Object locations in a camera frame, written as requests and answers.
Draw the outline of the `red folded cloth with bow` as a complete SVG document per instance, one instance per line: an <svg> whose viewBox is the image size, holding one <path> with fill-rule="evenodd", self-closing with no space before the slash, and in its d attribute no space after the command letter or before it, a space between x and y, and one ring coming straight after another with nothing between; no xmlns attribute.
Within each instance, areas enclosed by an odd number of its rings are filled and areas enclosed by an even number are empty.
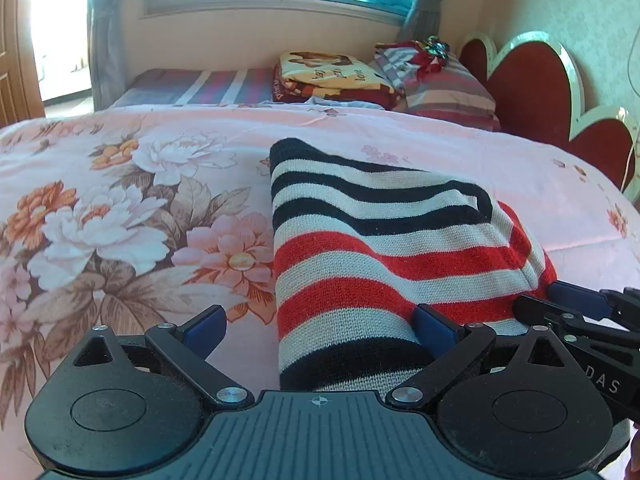
<svg viewBox="0 0 640 480"><path fill-rule="evenodd" d="M449 44L437 36L427 40L407 40L396 44L377 44L374 59L390 81L398 86L417 84L448 64Z"/></svg>

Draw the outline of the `grey left curtain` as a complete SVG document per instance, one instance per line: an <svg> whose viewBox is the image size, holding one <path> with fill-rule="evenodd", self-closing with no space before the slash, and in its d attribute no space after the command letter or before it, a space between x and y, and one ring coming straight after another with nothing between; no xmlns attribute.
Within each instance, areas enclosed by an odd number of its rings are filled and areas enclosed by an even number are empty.
<svg viewBox="0 0 640 480"><path fill-rule="evenodd" d="M122 0L88 0L87 35L93 106L105 110L126 91Z"/></svg>

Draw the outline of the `striped pillow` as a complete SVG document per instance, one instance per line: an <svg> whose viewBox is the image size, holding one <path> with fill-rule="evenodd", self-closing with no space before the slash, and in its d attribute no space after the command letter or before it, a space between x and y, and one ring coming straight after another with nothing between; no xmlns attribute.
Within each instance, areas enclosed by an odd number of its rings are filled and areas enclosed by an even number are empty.
<svg viewBox="0 0 640 480"><path fill-rule="evenodd" d="M398 86L384 72L383 75L399 93L396 112L487 131L500 127L494 98L451 53L441 72L428 75L417 84Z"/></svg>

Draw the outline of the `striped knit sweater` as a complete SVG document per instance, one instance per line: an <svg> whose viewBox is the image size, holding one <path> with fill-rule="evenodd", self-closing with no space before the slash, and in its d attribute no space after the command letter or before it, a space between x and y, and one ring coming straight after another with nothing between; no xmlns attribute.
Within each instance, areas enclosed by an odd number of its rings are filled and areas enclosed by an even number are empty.
<svg viewBox="0 0 640 480"><path fill-rule="evenodd" d="M273 145L270 177L285 390L389 392L433 359L416 306L517 335L513 300L556 278L513 209L472 182L298 139Z"/></svg>

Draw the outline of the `brown wooden door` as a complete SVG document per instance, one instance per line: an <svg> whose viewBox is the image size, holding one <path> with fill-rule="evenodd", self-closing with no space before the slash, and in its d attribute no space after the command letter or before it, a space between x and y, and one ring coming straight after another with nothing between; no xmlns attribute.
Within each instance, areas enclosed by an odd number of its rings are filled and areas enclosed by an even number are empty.
<svg viewBox="0 0 640 480"><path fill-rule="evenodd" d="M28 0L1 0L1 127L44 116Z"/></svg>

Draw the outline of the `yellow red folded blanket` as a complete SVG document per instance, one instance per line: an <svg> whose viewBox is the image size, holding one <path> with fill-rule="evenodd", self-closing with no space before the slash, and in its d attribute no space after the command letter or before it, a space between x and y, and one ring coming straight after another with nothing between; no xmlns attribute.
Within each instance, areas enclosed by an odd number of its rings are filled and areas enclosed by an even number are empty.
<svg viewBox="0 0 640 480"><path fill-rule="evenodd" d="M311 98L362 101L392 110L399 93L385 77L353 56L290 51L282 53L274 66L272 98L285 103Z"/></svg>

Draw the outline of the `pink floral bed sheet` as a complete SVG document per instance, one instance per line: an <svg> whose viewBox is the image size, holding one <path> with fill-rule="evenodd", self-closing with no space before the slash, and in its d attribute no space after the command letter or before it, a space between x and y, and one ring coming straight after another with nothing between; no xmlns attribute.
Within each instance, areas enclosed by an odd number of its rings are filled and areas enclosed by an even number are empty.
<svg viewBox="0 0 640 480"><path fill-rule="evenodd" d="M438 172L507 204L556 280L639 283L639 216L599 170L548 144L334 105L135 106L1 133L1 474L32 479L32 398L87 330L141 334L212 304L213 364L282 388L270 151L298 139L360 162Z"/></svg>

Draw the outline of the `red heart-shaped headboard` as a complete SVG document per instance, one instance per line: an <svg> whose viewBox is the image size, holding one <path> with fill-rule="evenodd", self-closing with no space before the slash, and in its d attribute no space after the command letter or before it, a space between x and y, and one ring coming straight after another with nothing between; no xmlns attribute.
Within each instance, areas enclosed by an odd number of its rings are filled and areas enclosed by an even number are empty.
<svg viewBox="0 0 640 480"><path fill-rule="evenodd" d="M639 199L639 122L626 108L585 104L574 58L548 32L523 32L497 48L467 36L460 62L496 102L501 130L570 153Z"/></svg>

